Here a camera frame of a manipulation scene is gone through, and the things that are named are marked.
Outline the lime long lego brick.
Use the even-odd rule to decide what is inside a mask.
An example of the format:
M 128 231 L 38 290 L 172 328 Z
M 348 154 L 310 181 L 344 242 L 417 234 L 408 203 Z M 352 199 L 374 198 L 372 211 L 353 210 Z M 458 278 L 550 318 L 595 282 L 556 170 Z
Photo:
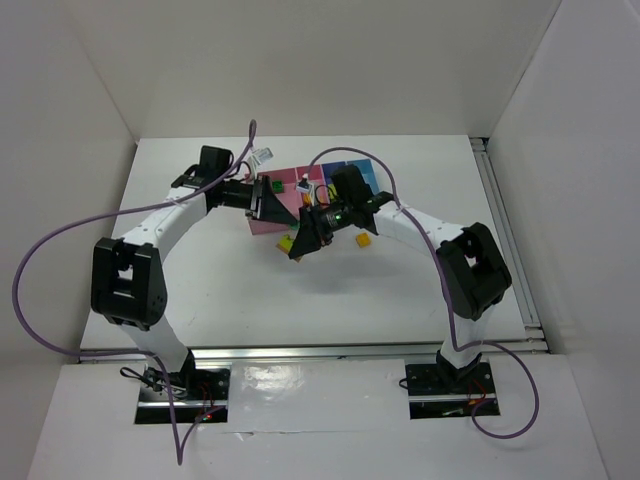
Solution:
M 283 235 L 277 242 L 276 247 L 282 252 L 288 254 L 293 246 L 294 239 L 289 235 Z

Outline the yellow square lego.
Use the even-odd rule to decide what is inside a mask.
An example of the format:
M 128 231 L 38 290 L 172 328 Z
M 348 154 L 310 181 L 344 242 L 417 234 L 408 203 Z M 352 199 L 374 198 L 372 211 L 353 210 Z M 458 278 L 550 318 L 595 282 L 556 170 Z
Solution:
M 358 234 L 355 237 L 355 241 L 359 248 L 366 248 L 372 245 L 371 236 L 366 232 Z

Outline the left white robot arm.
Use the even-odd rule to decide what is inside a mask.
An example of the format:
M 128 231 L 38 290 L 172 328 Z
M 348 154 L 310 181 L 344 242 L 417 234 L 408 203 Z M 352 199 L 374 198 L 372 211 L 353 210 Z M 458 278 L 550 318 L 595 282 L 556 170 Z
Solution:
M 181 238 L 219 206 L 243 210 L 259 222 L 292 226 L 295 216 L 276 197 L 267 176 L 231 179 L 231 151 L 204 146 L 199 162 L 172 184 L 166 207 L 153 211 L 124 236 L 99 240 L 93 251 L 91 308 L 153 354 L 155 377 L 187 388 L 199 378 L 193 353 L 166 318 L 163 262 Z

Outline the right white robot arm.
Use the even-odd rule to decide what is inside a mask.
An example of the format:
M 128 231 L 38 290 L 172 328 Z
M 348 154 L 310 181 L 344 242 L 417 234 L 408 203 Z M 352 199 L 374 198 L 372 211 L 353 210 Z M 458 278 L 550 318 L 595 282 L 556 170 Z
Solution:
M 470 377 L 481 359 L 486 324 L 512 285 L 499 247 L 482 223 L 450 224 L 377 194 L 355 165 L 335 170 L 337 199 L 299 209 L 298 233 L 288 256 L 298 259 L 329 245 L 334 233 L 355 226 L 395 240 L 434 261 L 447 306 L 449 332 L 436 353 L 436 371 L 447 386 Z

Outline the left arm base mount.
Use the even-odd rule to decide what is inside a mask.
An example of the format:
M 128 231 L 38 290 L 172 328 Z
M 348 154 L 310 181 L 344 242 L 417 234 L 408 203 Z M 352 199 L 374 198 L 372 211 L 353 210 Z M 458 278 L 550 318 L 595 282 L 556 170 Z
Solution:
M 217 424 L 228 421 L 228 398 L 231 370 L 217 368 L 199 373 L 195 384 L 190 387 L 164 384 L 159 374 L 145 368 L 138 373 L 129 367 L 122 367 L 120 375 L 140 384 L 134 423 L 136 425 L 170 424 L 168 391 L 174 396 L 177 424 L 193 423 L 201 418 L 202 423 Z

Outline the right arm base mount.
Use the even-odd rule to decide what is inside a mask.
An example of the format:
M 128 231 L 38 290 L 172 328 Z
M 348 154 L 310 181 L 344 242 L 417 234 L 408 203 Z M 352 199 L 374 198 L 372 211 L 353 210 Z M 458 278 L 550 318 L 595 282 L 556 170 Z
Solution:
M 468 376 L 452 385 L 446 385 L 438 375 L 435 363 L 407 364 L 405 376 L 398 385 L 408 394 L 412 420 L 470 417 L 474 408 L 477 417 L 500 415 L 488 362 L 481 362 Z

